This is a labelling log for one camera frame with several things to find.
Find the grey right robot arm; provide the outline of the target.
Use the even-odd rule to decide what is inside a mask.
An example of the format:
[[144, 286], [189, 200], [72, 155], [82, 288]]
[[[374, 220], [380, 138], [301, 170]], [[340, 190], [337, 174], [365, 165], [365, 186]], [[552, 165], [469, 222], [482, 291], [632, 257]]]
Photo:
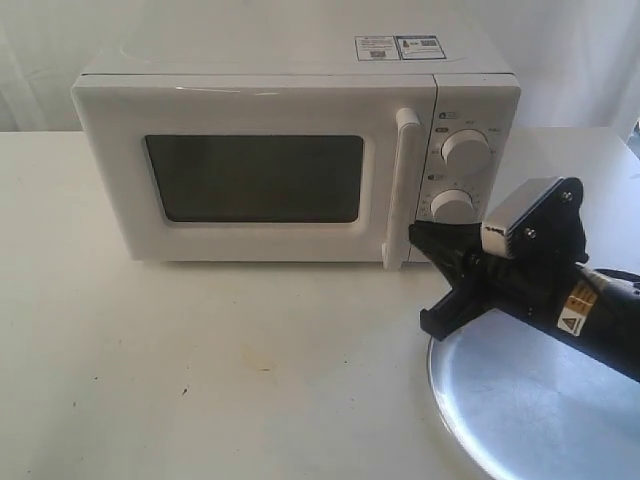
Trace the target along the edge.
[[579, 210], [539, 205], [515, 232], [523, 252], [513, 259], [481, 245], [482, 226], [417, 221], [411, 244], [449, 283], [450, 291], [420, 313], [438, 341], [486, 312], [500, 310], [604, 365], [639, 378], [639, 292], [598, 286], [582, 267], [586, 236]]

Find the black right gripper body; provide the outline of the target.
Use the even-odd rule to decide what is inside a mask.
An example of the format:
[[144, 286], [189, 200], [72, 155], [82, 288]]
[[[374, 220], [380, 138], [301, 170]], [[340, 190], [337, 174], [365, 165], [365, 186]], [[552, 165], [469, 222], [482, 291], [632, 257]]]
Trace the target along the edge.
[[420, 311], [420, 328], [436, 340], [498, 309], [542, 330], [560, 308], [560, 297], [576, 277], [576, 264], [555, 258], [508, 260], [469, 250], [467, 271], [431, 308]]

